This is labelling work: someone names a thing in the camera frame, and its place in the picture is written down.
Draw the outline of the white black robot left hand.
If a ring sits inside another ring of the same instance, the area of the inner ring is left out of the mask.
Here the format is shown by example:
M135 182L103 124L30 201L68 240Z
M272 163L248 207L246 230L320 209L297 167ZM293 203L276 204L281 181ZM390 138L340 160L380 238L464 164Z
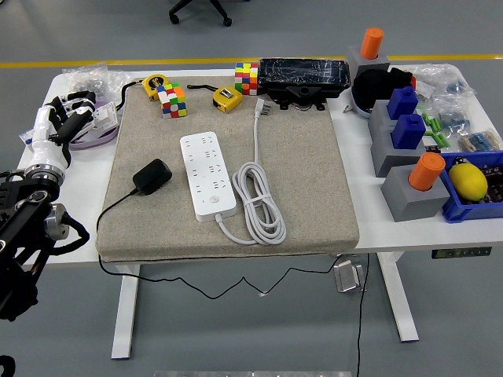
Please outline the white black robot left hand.
M28 170L52 167L65 172L71 163L68 145L91 121L95 92L84 90L55 97L37 112L31 148L33 159Z

